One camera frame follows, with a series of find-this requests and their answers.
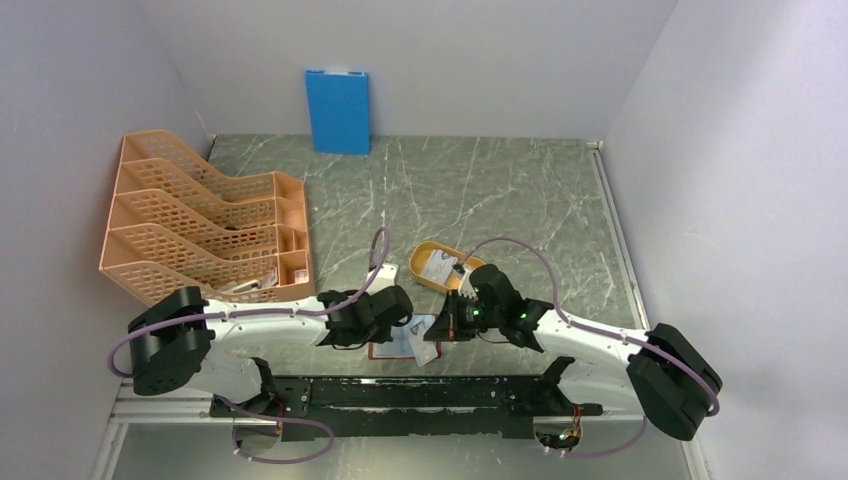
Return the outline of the red leather card holder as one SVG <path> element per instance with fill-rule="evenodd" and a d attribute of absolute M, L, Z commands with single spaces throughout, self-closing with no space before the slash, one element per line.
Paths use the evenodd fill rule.
<path fill-rule="evenodd" d="M 436 316 L 432 314 L 414 315 L 405 325 L 400 327 L 393 327 L 391 330 L 391 340 L 389 342 L 381 344 L 371 343 L 369 345 L 368 358 L 370 360 L 415 361 L 407 339 L 409 330 L 419 323 L 423 323 L 429 328 L 435 321 L 435 317 Z M 438 344 L 441 356 L 441 345 L 439 342 L 436 343 Z"/>

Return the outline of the yellow oval tray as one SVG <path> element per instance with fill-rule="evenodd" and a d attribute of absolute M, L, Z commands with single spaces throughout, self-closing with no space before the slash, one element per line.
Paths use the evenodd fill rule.
<path fill-rule="evenodd" d="M 479 268 L 485 262 L 471 256 L 463 264 L 463 273 L 454 266 L 465 257 L 460 252 L 447 245 L 433 240 L 419 243 L 409 260 L 409 269 L 416 282 L 441 293 L 449 290 L 459 290 L 461 282 L 467 273 Z"/>

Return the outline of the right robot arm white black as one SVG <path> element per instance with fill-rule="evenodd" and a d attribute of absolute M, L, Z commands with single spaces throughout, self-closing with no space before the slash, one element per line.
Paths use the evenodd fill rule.
<path fill-rule="evenodd" d="M 523 296 L 497 266 L 485 264 L 448 292 L 424 338 L 463 342 L 489 330 L 512 346 L 554 356 L 540 393 L 528 400 L 537 416 L 641 415 L 664 434 L 689 441 L 716 413 L 722 381 L 672 325 L 613 329 L 568 315 L 552 302 Z"/>

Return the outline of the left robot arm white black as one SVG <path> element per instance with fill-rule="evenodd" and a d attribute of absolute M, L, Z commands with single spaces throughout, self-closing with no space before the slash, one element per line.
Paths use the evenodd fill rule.
<path fill-rule="evenodd" d="M 357 348 L 385 343 L 413 315 L 397 285 L 374 293 L 329 290 L 275 303 L 228 303 L 180 287 L 128 325 L 133 391 L 158 396 L 188 387 L 222 396 L 249 414 L 273 409 L 277 388 L 268 363 L 233 356 L 263 343 Z"/>

